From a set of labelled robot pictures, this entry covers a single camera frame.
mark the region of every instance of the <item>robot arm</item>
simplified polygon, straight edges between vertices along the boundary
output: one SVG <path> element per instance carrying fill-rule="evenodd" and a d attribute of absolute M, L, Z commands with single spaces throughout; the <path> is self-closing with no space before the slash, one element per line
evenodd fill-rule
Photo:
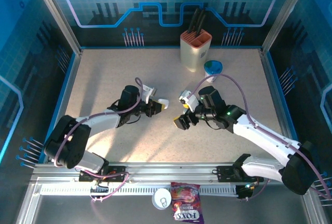
<path fill-rule="evenodd" d="M 290 145 L 304 153 L 307 158 L 318 168 L 319 159 L 315 147 L 305 142 L 284 137 L 251 117 L 255 125 L 252 125 L 248 114 L 235 105 L 226 105 L 220 94 L 212 86 L 199 91 L 200 102 L 192 96 L 190 102 L 183 97 L 190 92 L 184 92 L 180 96 L 182 104 L 193 103 L 187 106 L 188 110 L 174 119 L 175 125 L 188 130 L 190 124 L 196 125 L 200 120 L 213 121 L 220 129 L 242 136 L 270 153 L 273 159 L 260 159 L 243 154 L 234 164 L 233 171 L 239 179 L 245 176 L 259 176 L 283 182 L 283 184 L 296 194 L 305 194 L 312 183 L 316 180 L 315 173 L 307 162 L 300 157 Z"/>
<path fill-rule="evenodd" d="M 73 118 L 71 116 L 63 116 L 47 139 L 44 153 L 54 159 L 61 143 L 73 126 L 88 118 L 69 137 L 68 142 L 65 143 L 60 152 L 58 163 L 68 169 L 77 167 L 81 170 L 100 173 L 103 168 L 107 167 L 108 162 L 94 153 L 85 151 L 89 137 L 108 129 L 121 127 L 128 123 L 133 115 L 139 118 L 143 113 L 148 117 L 152 117 L 166 109 L 168 101 L 163 99 L 153 100 L 151 97 L 154 93 L 155 89 L 143 85 L 142 100 L 135 108 L 123 114 L 109 114 L 110 112 L 126 110 L 137 102 L 139 89 L 135 86 L 126 86 L 120 99 L 108 107 L 104 111 L 105 114 L 100 114 L 90 119 L 89 117 Z"/>

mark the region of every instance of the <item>bag of candy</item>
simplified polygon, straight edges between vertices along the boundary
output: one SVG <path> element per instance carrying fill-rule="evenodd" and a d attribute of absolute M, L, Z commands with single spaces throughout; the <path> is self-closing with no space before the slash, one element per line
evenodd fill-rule
<path fill-rule="evenodd" d="M 204 224 L 199 187 L 196 184 L 171 183 L 174 219 L 189 223 Z"/>

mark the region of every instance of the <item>blue lid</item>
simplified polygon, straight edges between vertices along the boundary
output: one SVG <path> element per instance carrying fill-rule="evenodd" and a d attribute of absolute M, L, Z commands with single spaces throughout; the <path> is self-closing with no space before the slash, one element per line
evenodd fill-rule
<path fill-rule="evenodd" d="M 210 75 L 220 74 L 223 71 L 223 65 L 220 61 L 211 60 L 204 63 L 204 69 Z"/>

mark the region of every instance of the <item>candy bag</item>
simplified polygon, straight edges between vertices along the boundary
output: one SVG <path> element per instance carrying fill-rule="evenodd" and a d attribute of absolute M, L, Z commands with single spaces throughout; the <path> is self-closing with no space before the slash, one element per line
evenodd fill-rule
<path fill-rule="evenodd" d="M 196 184 L 171 183 L 174 219 L 189 223 L 204 224 L 199 187 Z"/>

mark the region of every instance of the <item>beige tabletop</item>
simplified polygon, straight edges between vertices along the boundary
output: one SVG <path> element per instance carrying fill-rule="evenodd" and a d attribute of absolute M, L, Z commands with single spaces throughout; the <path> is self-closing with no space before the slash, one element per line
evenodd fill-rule
<path fill-rule="evenodd" d="M 135 85 L 135 77 L 157 88 L 156 97 L 170 101 L 167 110 L 152 118 L 142 115 L 135 124 L 91 137 L 87 150 L 121 162 L 232 162 L 243 153 L 270 158 L 250 141 L 226 130 L 212 130 L 204 122 L 187 131 L 176 128 L 173 119 L 183 112 L 179 94 L 194 89 L 204 77 L 203 68 L 195 73 L 184 68 L 179 53 L 179 49 L 84 50 L 66 114 L 88 116 L 105 110 L 126 85 Z M 222 62 L 223 73 L 243 88 L 251 115 L 280 133 L 258 50 L 210 49 L 208 60 Z M 226 104 L 244 108 L 231 81 L 217 78 L 213 86 Z"/>

